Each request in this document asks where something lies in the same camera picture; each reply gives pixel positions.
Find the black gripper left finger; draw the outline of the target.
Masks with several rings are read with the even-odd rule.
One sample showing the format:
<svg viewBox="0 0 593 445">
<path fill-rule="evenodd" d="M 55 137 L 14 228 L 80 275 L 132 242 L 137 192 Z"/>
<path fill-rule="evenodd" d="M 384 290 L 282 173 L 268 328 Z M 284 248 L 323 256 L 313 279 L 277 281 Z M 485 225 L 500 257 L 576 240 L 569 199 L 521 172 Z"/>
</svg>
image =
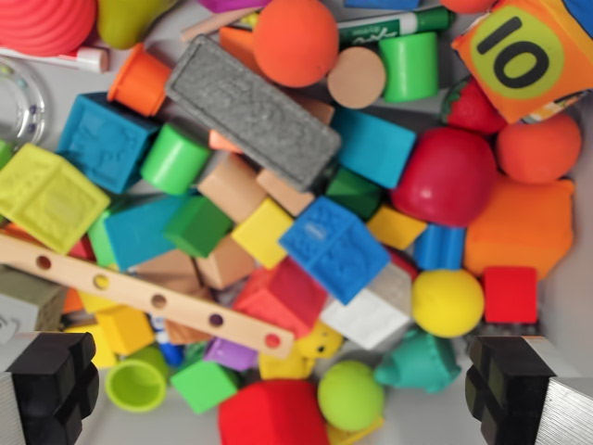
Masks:
<svg viewBox="0 0 593 445">
<path fill-rule="evenodd" d="M 94 338 L 19 333 L 1 345 L 1 442 L 74 444 L 93 412 L 99 375 Z"/>
</svg>

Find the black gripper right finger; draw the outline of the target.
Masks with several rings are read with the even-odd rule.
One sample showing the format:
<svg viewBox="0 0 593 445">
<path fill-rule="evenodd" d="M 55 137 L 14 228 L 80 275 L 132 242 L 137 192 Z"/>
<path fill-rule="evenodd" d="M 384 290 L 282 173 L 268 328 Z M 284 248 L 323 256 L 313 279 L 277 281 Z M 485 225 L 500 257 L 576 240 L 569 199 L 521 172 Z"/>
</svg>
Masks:
<svg viewBox="0 0 593 445">
<path fill-rule="evenodd" d="M 465 399 L 486 443 L 592 442 L 592 378 L 545 337 L 475 337 L 469 357 Z"/>
</svg>

